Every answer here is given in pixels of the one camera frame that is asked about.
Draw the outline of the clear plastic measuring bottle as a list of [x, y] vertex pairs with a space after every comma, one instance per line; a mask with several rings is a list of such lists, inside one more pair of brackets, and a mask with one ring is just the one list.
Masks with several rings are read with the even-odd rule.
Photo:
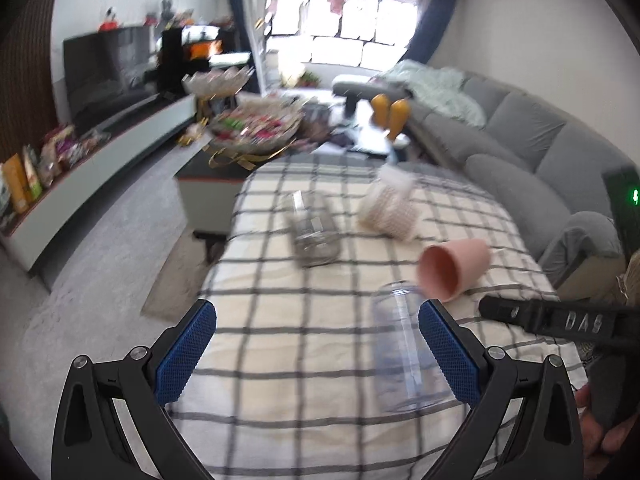
[[407, 281], [387, 284], [372, 297], [374, 388], [384, 412], [420, 411], [454, 397], [419, 330], [423, 301]]

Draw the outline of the pink plastic cup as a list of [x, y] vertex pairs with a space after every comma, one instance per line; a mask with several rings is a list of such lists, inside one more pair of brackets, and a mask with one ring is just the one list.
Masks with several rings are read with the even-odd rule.
[[416, 280], [426, 299], [455, 300], [489, 269], [491, 253], [479, 238], [448, 240], [428, 246], [416, 266]]

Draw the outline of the patterned white paper cup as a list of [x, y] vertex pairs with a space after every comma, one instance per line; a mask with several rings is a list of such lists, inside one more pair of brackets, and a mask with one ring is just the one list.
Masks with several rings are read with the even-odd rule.
[[420, 212], [397, 188], [377, 180], [360, 200], [358, 220], [395, 240], [411, 242], [418, 235]]

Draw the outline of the plain white plastic cup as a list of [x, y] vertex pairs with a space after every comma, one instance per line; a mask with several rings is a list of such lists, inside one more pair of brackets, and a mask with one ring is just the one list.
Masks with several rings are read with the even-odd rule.
[[378, 170], [378, 180], [395, 190], [401, 197], [408, 198], [416, 184], [411, 172], [400, 169], [397, 165], [384, 164]]

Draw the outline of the square grey glass cup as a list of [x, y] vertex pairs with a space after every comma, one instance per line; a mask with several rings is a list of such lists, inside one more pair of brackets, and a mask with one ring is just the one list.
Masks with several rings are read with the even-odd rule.
[[295, 262], [302, 268], [337, 262], [342, 253], [342, 233], [326, 194], [291, 192], [284, 196], [282, 207]]

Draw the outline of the grey sectional sofa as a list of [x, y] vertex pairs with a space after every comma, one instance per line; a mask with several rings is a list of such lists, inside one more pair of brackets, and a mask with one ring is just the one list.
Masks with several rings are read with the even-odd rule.
[[484, 188], [510, 214], [552, 284], [591, 258], [623, 257], [603, 177], [631, 159], [536, 96], [473, 73], [454, 102], [411, 104], [409, 128], [440, 166]]

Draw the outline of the plaid checkered table cloth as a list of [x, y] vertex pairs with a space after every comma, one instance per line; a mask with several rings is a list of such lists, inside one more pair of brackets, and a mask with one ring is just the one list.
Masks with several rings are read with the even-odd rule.
[[[585, 383], [574, 344], [485, 321], [485, 295], [552, 298], [509, 214], [486, 192], [449, 172], [416, 166], [410, 195], [418, 237], [398, 242], [366, 229], [357, 211], [376, 162], [300, 155], [262, 166], [236, 200], [226, 251], [201, 294], [217, 329], [170, 414], [217, 479], [420, 479], [465, 418], [447, 398], [413, 413], [381, 408], [375, 390], [373, 296], [416, 279], [423, 249], [465, 237], [484, 240], [491, 264], [450, 304], [452, 316], [515, 359], [560, 356], [574, 387]], [[282, 200], [317, 191], [341, 232], [341, 255], [303, 269], [292, 256]]]

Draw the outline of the white low tv cabinet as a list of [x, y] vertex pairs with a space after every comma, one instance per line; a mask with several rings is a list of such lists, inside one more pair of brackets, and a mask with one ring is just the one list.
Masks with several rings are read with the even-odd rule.
[[57, 178], [2, 235], [9, 256], [27, 275], [37, 275], [41, 255], [84, 203], [111, 178], [186, 128], [195, 112], [194, 96], [151, 96], [97, 124], [94, 131], [110, 138]]

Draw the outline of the snack bags on cabinet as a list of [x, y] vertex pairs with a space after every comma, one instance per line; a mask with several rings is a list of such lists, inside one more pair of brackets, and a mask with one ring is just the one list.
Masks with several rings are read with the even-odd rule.
[[36, 150], [24, 145], [1, 164], [1, 234], [9, 235], [64, 174], [111, 141], [108, 132], [93, 128], [77, 133], [74, 125], [50, 131]]

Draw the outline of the black coffee table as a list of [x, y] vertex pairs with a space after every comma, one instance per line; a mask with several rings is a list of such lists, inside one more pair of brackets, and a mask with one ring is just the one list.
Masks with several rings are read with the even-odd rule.
[[329, 90], [291, 90], [282, 93], [297, 101], [314, 101], [330, 108], [330, 125], [335, 134], [352, 139], [351, 148], [339, 148], [326, 141], [314, 150], [304, 148], [306, 138], [299, 133], [287, 148], [266, 155], [260, 162], [248, 156], [233, 155], [214, 144], [206, 144], [175, 174], [180, 200], [194, 240], [203, 244], [204, 261], [214, 263], [224, 250], [232, 226], [236, 196], [244, 181], [259, 167], [283, 155], [313, 152], [330, 157], [349, 155], [356, 158], [397, 162], [396, 151], [386, 134], [372, 122], [372, 108], [366, 100], [355, 102], [334, 96]]

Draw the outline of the light green blanket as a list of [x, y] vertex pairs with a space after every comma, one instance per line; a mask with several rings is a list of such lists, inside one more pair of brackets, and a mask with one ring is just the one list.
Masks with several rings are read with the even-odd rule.
[[416, 102], [439, 115], [475, 128], [486, 126], [486, 113], [463, 91], [465, 76], [457, 68], [434, 68], [413, 60], [402, 60], [378, 76], [404, 88]]

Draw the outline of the two-tier snack bowl stand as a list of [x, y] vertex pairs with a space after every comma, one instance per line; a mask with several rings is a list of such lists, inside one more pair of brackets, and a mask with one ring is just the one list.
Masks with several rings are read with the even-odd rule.
[[253, 73], [249, 67], [229, 67], [184, 76], [183, 89], [194, 96], [196, 115], [179, 142], [189, 145], [208, 134], [217, 155], [246, 169], [286, 151], [303, 121], [303, 103], [245, 92]]

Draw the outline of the grey footstool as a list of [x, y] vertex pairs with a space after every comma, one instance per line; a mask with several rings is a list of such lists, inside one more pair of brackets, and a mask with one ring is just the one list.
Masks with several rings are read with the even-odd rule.
[[345, 99], [344, 116], [352, 118], [355, 115], [358, 102], [370, 101], [378, 94], [388, 91], [385, 84], [381, 84], [374, 77], [357, 75], [340, 75], [332, 81], [332, 93]]

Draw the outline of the black flat television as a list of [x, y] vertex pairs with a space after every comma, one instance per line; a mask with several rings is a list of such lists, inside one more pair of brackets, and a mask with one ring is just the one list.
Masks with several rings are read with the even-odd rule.
[[70, 116], [79, 130], [156, 95], [149, 26], [67, 38], [63, 61]]

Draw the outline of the black upright piano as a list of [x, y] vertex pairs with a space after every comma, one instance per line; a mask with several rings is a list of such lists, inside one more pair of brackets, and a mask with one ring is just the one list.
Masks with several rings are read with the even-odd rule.
[[240, 48], [233, 24], [184, 25], [165, 28], [158, 40], [156, 86], [160, 94], [185, 96], [183, 78], [211, 70], [242, 68], [250, 51]]

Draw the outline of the blue window curtain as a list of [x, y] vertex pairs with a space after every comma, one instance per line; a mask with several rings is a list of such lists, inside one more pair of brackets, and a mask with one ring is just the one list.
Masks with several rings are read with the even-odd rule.
[[250, 76], [246, 88], [250, 92], [262, 94], [264, 91], [264, 70], [262, 69], [262, 58], [258, 52], [258, 43], [254, 33], [252, 3], [253, 0], [229, 0], [232, 18], [239, 35], [240, 48], [250, 54], [248, 66], [254, 70], [254, 74]]

